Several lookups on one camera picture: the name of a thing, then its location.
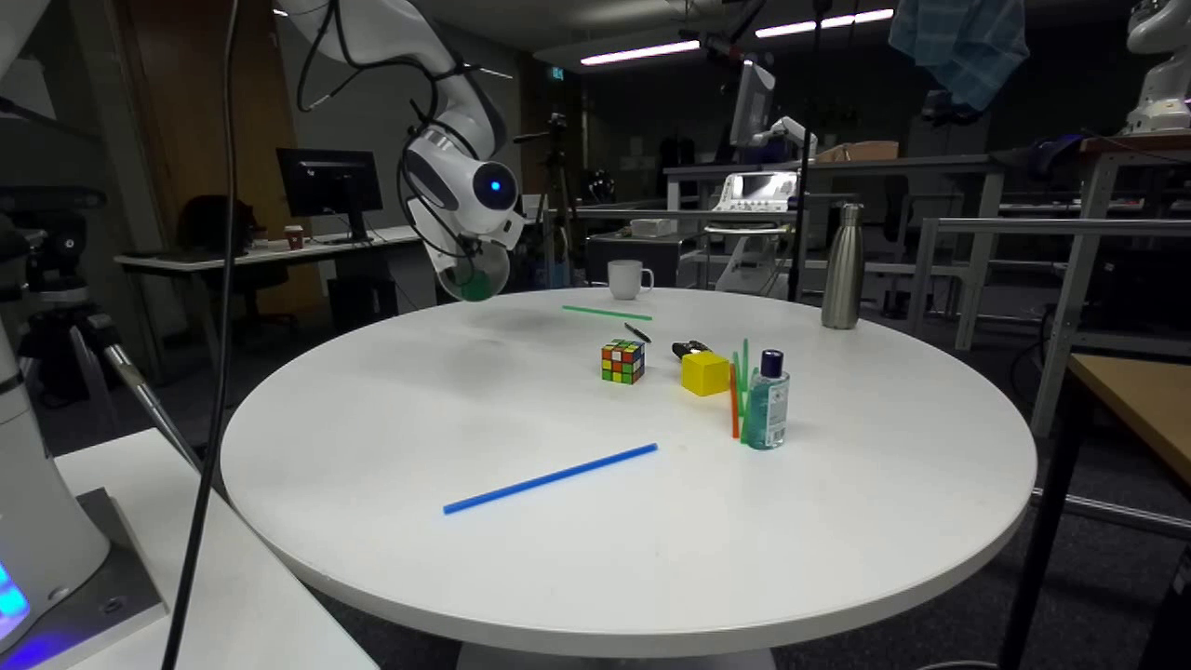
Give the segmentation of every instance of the computer monitor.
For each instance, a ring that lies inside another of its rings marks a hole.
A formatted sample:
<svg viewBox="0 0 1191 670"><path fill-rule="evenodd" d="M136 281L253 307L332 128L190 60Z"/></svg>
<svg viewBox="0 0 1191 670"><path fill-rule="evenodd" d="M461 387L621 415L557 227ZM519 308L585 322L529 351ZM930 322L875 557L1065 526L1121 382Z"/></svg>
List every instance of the computer monitor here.
<svg viewBox="0 0 1191 670"><path fill-rule="evenodd" d="M343 212L355 243L369 243L365 212L380 209L371 154L276 148L292 216Z"/></svg>
<svg viewBox="0 0 1191 670"><path fill-rule="evenodd" d="M763 132L772 132L775 91L778 91L778 78L768 67L743 60L732 132L730 132L732 148L755 148Z"/></svg>

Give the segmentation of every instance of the cable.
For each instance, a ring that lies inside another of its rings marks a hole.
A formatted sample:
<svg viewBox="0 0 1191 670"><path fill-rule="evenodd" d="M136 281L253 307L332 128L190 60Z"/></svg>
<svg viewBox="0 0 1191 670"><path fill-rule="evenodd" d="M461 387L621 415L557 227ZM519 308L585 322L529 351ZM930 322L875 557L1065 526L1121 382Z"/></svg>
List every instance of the cable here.
<svg viewBox="0 0 1191 670"><path fill-rule="evenodd" d="M226 175L226 216L224 216L224 288L219 288L219 345L215 345L215 390L214 390L214 416L208 416L208 461L199 480L186 556L183 556L183 577L174 592L174 613L173 633L160 668L174 670L195 596L195 571L199 550L208 523L208 498L219 474L219 451L224 451L224 408L226 408L226 345L230 345L230 282L236 282L236 225L239 225L239 155L236 155L236 36L239 36L239 16L244 0L230 0L226 6L226 35L224 35L224 71L219 71L219 105L224 105L224 175Z"/></svg>
<svg viewBox="0 0 1191 670"><path fill-rule="evenodd" d="M461 148L471 148L473 162L482 162L478 147L471 138L461 138L461 132L456 132L442 118L423 118L423 124L446 132Z"/></svg>
<svg viewBox="0 0 1191 670"><path fill-rule="evenodd" d="M380 67L415 67L415 71L420 71L423 81L431 86L431 116L435 116L435 111L441 111L435 75L431 75L420 60L415 60L415 57L358 65L358 60L351 57L351 41L346 41L346 35L343 35L343 19L339 19L339 16L343 16L343 10L339 10L339 0L332 0L332 5L327 5L327 16L319 19L318 36L311 41L311 49L307 49L307 57L302 57L302 75L299 75L293 105L299 105L302 111L318 111L318 107L325 107L327 102L334 102L346 86L355 86L355 81L358 81L360 75L369 75L369 71L380 71ZM351 67L351 75L346 75L343 81L334 81L327 92L319 92L318 102L307 102L311 67L312 67L318 49L325 45L332 23L334 23L339 51L343 51L343 65Z"/></svg>

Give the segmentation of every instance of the blue stick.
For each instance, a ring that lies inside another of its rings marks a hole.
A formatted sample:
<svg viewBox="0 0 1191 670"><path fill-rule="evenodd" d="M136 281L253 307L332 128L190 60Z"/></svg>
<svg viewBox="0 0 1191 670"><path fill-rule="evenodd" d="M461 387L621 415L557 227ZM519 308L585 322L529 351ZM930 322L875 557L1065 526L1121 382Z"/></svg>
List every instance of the blue stick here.
<svg viewBox="0 0 1191 670"><path fill-rule="evenodd" d="M442 505L442 514L461 514L461 510L473 510L473 505L487 505L487 503L498 503L498 498L509 498L509 497L523 497L523 492L534 492L534 487L546 487L555 480L569 480L569 477L582 477L582 474L593 474L593 468L606 468L606 464L618 464L618 461L634 461L634 457L643 457L643 453L657 453L657 451L658 451L657 444L643 444L643 448L634 448L634 451L621 451L621 453L609 453L609 457L582 461L582 464L569 464L569 468L557 468L557 474L545 474L545 477L534 477L534 480L523 480L523 484L509 484L509 487L494 487L494 492L484 492L484 497L473 497L473 498L457 498L457 503Z"/></svg>

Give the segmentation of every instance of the metal bottle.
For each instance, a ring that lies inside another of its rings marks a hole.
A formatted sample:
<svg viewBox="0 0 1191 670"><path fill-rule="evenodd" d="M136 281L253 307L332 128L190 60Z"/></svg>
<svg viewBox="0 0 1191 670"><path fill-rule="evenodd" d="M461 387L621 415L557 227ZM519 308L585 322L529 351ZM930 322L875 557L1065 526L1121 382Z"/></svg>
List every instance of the metal bottle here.
<svg viewBox="0 0 1191 670"><path fill-rule="evenodd" d="M859 200L838 206L840 225L833 231L833 245L828 256L828 288L822 288L822 328L851 330L859 317L863 296L863 231L859 231Z"/></svg>

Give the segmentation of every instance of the white mug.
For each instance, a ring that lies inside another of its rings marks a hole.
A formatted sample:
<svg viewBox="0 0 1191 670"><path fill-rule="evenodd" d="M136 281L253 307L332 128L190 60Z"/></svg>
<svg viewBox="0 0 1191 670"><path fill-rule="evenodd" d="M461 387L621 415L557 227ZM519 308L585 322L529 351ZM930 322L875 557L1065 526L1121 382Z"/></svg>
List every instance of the white mug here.
<svg viewBox="0 0 1191 670"><path fill-rule="evenodd" d="M637 301L637 296L639 296L639 274L643 274L648 288L657 288L657 271L643 267L639 261L606 261L609 298L618 298L618 301Z"/></svg>

